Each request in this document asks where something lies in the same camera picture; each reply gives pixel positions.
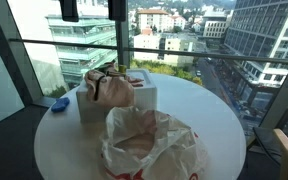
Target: floor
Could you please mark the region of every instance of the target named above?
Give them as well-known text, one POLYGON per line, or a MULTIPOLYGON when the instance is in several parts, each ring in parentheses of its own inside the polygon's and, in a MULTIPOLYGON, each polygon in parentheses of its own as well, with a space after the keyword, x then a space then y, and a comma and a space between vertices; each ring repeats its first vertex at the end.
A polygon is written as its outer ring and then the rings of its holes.
MULTIPOLYGON (((29 106, 0 122, 0 180, 41 180, 33 144, 46 108, 29 106)), ((279 168, 265 155, 247 153, 239 180, 276 180, 279 168)))

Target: street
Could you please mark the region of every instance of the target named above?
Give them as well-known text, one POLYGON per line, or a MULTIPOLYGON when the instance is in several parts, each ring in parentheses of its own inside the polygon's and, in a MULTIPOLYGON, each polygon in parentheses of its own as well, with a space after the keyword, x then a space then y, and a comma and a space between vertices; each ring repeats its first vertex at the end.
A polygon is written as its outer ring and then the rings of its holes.
MULTIPOLYGON (((200 58, 198 61, 198 68, 192 68, 195 73, 196 70, 201 71, 201 79, 203 82, 203 85, 206 89, 213 92, 215 95, 217 95, 219 98, 221 98, 235 113, 237 117, 239 117, 240 113, 234 108, 230 98, 228 97, 226 91, 222 87, 219 78, 217 77, 214 67, 212 64, 207 63, 207 61, 204 60, 204 58, 200 58)), ((243 129, 248 129, 248 125, 243 120, 239 119, 240 123, 243 127, 243 129)))

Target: white box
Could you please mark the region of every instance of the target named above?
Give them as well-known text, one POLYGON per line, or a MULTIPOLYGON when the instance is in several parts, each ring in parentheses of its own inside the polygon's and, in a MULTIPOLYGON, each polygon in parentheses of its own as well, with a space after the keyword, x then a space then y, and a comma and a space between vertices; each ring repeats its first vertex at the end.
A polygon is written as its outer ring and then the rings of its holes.
POLYGON ((143 87, 134 87, 135 107, 139 110, 157 109, 157 88, 147 69, 127 69, 126 74, 144 81, 143 87))
POLYGON ((111 108, 105 108, 99 106, 93 102, 90 102, 87 97, 88 87, 85 80, 82 80, 80 86, 76 91, 76 99, 78 104, 78 109, 80 113, 81 123, 86 122, 105 122, 105 118, 111 108))
MULTIPOLYGON (((135 107, 138 109, 154 109, 157 108, 157 88, 153 82, 151 74, 147 69, 128 69, 126 74, 140 78, 144 81, 141 82, 143 87, 134 87, 135 107)), ((80 86, 76 91, 76 99, 80 113, 80 120, 85 122, 98 122, 105 121, 105 118, 111 108, 105 108, 98 104, 92 103, 87 98, 87 85, 82 80, 80 86)))

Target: table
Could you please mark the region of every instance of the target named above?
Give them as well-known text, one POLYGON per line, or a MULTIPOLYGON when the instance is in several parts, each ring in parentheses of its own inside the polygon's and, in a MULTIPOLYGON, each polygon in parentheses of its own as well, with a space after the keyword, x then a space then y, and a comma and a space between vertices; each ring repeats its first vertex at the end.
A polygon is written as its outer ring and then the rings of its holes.
MULTIPOLYGON (((161 74, 152 74, 152 78, 158 88, 158 110, 191 126, 204 142, 209 154, 204 179, 237 179, 246 142, 233 111, 192 82, 161 74)), ((53 114, 49 109, 42 118, 34 144, 37 166, 48 180, 106 179, 99 141, 105 124, 80 123, 75 92, 76 88, 64 95, 71 100, 64 112, 53 114)))

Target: white plastic bag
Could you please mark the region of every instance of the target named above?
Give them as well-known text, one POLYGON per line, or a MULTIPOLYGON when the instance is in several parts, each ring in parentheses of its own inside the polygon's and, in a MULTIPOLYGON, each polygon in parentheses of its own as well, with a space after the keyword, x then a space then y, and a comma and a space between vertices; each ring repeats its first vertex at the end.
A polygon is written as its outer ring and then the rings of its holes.
POLYGON ((102 159, 110 179, 197 180, 207 160, 191 128, 155 110, 113 108, 106 118, 102 159))

